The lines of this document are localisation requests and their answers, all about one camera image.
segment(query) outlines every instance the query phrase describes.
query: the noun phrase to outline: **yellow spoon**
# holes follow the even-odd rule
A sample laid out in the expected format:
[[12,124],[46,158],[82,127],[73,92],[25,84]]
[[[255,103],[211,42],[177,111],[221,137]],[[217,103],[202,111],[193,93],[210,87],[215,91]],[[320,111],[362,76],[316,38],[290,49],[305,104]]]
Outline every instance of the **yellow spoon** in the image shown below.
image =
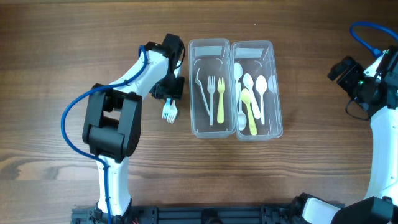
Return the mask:
[[248,109],[248,120],[249,120],[250,134],[257,135],[256,123],[254,122],[253,113],[251,112],[251,108],[250,108],[251,96],[250,96],[250,92],[248,89],[245,88],[242,90],[241,99],[242,99],[243,103],[246,105],[246,108]]

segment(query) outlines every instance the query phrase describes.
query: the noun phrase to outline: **brown tabletop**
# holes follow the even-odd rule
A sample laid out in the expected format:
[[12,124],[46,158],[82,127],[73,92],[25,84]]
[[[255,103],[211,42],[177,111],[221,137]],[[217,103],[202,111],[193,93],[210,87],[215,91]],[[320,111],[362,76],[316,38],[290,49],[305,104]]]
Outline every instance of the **brown tabletop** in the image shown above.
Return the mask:
[[[72,208],[98,201],[96,164],[64,142],[61,114],[95,83],[123,75],[140,44],[168,32],[185,45],[215,37],[271,41],[284,134],[265,142],[197,139],[187,60],[174,124],[161,120],[163,101],[143,102],[129,164],[134,205],[259,205],[302,192],[347,204],[364,197],[369,122],[345,114],[349,98],[326,75],[346,55],[366,67],[373,62],[349,26],[372,21],[397,31],[397,1],[52,2],[0,6],[0,223],[69,223]],[[393,44],[373,30],[358,34],[380,49]],[[86,102],[71,110],[67,131],[87,151]]]

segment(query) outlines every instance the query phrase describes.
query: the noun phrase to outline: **plastic fork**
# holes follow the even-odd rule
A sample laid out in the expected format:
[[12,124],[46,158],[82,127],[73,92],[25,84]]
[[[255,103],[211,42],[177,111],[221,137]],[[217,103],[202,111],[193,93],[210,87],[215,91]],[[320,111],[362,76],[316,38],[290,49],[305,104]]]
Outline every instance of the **plastic fork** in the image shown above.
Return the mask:
[[224,123],[224,92],[225,92],[224,78],[218,79],[217,91],[220,95],[220,98],[218,99],[217,122],[219,124],[222,124]]
[[172,105],[170,107],[170,114],[169,117],[167,118],[168,123],[174,123],[175,118],[177,117],[178,109],[175,106],[175,100],[173,100]]
[[209,76],[208,81],[207,81],[207,91],[209,92],[210,95],[210,105],[209,105],[209,112],[210,112],[210,125],[213,125],[213,95],[214,92],[216,91],[216,77],[214,76]]
[[162,119],[167,119],[169,117],[169,114],[170,114],[170,101],[171,101],[171,99],[168,98],[166,100],[165,105],[163,106]]

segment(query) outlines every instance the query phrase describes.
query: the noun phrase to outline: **wooden surface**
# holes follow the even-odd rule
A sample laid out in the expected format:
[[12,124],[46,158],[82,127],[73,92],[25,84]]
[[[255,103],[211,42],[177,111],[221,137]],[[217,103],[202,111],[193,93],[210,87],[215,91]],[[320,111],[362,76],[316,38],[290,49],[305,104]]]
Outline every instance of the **wooden surface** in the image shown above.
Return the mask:
[[[147,97],[139,146],[129,165],[135,205],[247,205],[288,202],[307,192],[351,204],[369,182],[369,123],[344,112],[348,97],[327,79],[345,55],[370,53],[348,31],[358,20],[398,30],[397,1],[217,1],[18,4],[0,6],[0,223],[68,223],[70,210],[98,201],[96,164],[60,134],[66,105],[109,83],[137,60],[137,48],[168,32],[274,44],[284,135],[267,142],[197,139],[188,80],[175,124]],[[392,39],[358,34],[382,49]],[[188,63],[182,74],[188,78]],[[86,101],[67,119],[81,141]]]

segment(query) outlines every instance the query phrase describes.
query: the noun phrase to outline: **fork handle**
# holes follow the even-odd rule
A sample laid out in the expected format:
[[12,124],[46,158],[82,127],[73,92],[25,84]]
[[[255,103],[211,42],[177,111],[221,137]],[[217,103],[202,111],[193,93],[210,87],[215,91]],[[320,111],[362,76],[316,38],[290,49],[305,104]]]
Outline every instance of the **fork handle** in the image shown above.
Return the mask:
[[219,124],[224,123],[224,93],[220,93],[218,100],[217,122]]
[[210,95],[210,126],[213,125],[213,94]]

